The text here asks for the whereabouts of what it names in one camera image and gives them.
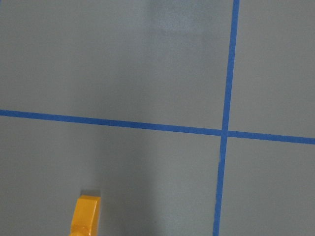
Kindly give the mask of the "orange trapezoid block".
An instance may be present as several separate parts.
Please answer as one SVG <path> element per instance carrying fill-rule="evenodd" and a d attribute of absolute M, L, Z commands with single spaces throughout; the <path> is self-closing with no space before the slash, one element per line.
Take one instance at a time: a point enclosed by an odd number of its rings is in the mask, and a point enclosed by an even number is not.
<path fill-rule="evenodd" d="M 81 195 L 73 213 L 70 236 L 97 236 L 101 197 Z"/>

